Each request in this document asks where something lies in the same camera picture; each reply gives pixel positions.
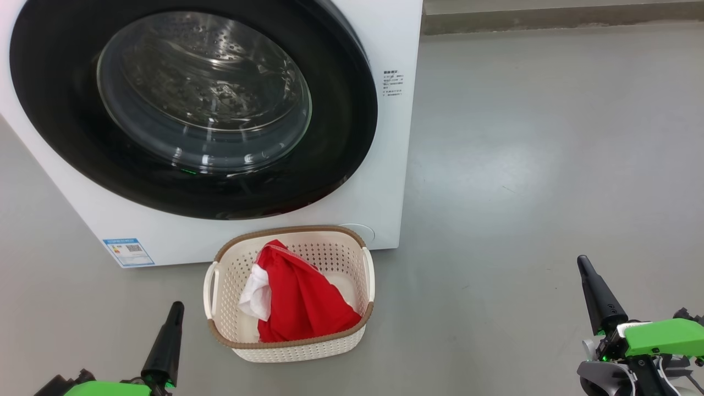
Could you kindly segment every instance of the gray floor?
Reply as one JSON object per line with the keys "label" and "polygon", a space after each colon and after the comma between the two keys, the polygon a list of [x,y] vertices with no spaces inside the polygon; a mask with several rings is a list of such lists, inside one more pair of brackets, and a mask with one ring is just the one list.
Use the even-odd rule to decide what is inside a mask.
{"label": "gray floor", "polygon": [[579,395],[578,254],[632,318],[704,313],[704,25],[424,39],[401,248],[360,345],[256,365],[202,312],[205,266],[121,270],[0,134],[0,382],[139,373],[182,300],[180,395]]}

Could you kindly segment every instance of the glass door window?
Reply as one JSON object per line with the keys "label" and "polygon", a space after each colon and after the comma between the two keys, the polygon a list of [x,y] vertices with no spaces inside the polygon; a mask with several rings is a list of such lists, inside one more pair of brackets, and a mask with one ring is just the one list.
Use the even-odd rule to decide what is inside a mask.
{"label": "glass door window", "polygon": [[202,173],[256,170],[308,129],[310,90],[281,47],[235,20],[158,13],[101,52],[97,82],[111,118],[151,153]]}

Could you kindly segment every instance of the white cloth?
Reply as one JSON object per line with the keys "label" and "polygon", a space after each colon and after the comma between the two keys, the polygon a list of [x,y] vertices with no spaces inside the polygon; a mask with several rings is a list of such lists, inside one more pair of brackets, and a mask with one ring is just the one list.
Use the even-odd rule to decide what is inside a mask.
{"label": "white cloth", "polygon": [[268,321],[271,315],[271,287],[269,274],[258,264],[252,266],[252,273],[244,284],[239,297],[239,308],[247,315]]}

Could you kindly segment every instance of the white washing machine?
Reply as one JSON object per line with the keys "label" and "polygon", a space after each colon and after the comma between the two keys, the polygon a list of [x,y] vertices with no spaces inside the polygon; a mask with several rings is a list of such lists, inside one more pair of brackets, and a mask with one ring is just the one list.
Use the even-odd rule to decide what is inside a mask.
{"label": "white washing machine", "polygon": [[421,7],[3,0],[0,113],[123,267],[293,225],[394,248]]}

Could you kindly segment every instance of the basket handle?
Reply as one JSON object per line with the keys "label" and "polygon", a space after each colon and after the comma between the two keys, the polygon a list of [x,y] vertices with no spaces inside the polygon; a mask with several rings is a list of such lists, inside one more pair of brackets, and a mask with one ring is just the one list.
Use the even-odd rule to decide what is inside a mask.
{"label": "basket handle", "polygon": [[[208,267],[208,271],[206,272],[206,279],[203,281],[203,308],[206,310],[206,317],[208,319],[213,318],[213,312],[215,312],[215,304],[218,302],[218,278],[220,277],[220,272],[215,269],[215,266],[218,265],[217,261],[213,261],[213,263]],[[213,276],[215,276],[215,292],[213,292],[213,296],[215,298],[214,301],[210,300],[210,284],[213,282]]]}
{"label": "basket handle", "polygon": [[374,302],[374,294],[376,293],[376,277],[374,276],[374,261],[372,260],[372,254],[366,247],[362,248],[364,253],[364,268],[367,274],[367,294],[369,295],[369,301]]}

